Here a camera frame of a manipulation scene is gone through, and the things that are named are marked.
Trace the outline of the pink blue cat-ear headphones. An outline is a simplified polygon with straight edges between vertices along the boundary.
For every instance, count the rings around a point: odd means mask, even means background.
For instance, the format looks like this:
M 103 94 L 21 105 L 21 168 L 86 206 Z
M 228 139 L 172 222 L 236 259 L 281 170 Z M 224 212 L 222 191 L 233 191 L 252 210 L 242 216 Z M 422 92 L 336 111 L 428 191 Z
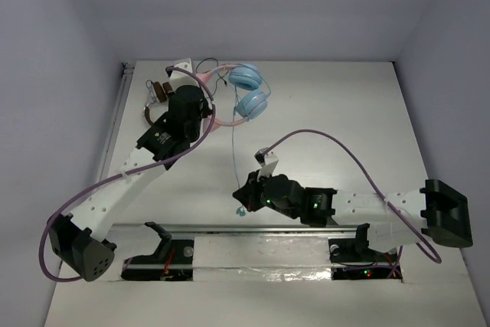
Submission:
M 203 128 L 213 132 L 221 127 L 235 127 L 257 118 L 266 108 L 271 94 L 269 84 L 252 64 L 222 64 L 203 74 L 197 74 L 202 82 L 207 82 L 218 72 L 228 71 L 227 80 L 234 87 L 235 106 L 233 120 L 225 122 L 215 118 L 204 119 Z

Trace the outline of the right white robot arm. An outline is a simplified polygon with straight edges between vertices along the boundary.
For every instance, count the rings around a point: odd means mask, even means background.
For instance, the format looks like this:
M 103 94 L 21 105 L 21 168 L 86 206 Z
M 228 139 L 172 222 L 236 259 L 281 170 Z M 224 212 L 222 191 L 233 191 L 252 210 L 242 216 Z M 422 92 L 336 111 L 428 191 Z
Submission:
M 249 212 L 269 208 L 309 227 L 355 226 L 353 249 L 362 260 L 423 240 L 442 247 L 473 245 L 467 197 L 436 179 L 427 179 L 421 189 L 380 198 L 251 172 L 233 197 Z

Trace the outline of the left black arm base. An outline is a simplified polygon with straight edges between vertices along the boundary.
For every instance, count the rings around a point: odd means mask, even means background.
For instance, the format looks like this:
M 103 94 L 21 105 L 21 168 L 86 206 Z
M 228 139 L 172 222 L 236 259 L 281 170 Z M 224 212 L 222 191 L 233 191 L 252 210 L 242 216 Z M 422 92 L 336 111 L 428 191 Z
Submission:
M 135 255 L 124 260 L 121 278 L 125 281 L 192 281 L 194 238 L 173 239 L 160 224 L 146 222 L 159 237 L 151 254 Z

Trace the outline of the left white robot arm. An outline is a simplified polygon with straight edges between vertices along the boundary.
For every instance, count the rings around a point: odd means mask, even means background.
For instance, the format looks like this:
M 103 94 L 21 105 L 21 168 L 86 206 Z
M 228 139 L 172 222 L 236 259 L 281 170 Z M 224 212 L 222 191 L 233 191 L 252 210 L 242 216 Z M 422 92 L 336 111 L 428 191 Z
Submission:
M 204 140 L 201 121 L 212 113 L 200 87 L 179 87 L 119 173 L 83 190 L 83 202 L 68 214 L 59 210 L 51 216 L 42 240 L 77 273 L 75 280 L 91 282 L 109 269 L 116 250 L 106 239 L 110 228 L 152 181 Z

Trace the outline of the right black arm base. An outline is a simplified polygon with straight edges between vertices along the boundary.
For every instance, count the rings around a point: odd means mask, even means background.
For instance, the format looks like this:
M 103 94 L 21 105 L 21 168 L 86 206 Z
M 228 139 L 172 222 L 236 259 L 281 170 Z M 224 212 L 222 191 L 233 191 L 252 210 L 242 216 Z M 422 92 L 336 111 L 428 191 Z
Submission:
M 368 242 L 369 224 L 357 227 L 353 238 L 328 242 L 333 280 L 402 280 L 400 252 L 372 250 Z

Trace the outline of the brown silver headphones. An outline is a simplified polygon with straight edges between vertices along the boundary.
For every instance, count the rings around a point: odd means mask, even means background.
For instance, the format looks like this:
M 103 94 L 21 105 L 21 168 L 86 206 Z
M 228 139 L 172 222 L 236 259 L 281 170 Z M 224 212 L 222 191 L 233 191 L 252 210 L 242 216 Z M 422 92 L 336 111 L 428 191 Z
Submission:
M 145 86 L 148 91 L 148 95 L 143 109 L 143 116 L 145 121 L 151 126 L 153 124 L 151 118 L 152 106 L 165 103 L 175 94 L 175 91 L 169 82 L 160 83 L 158 81 L 147 80 L 145 82 Z

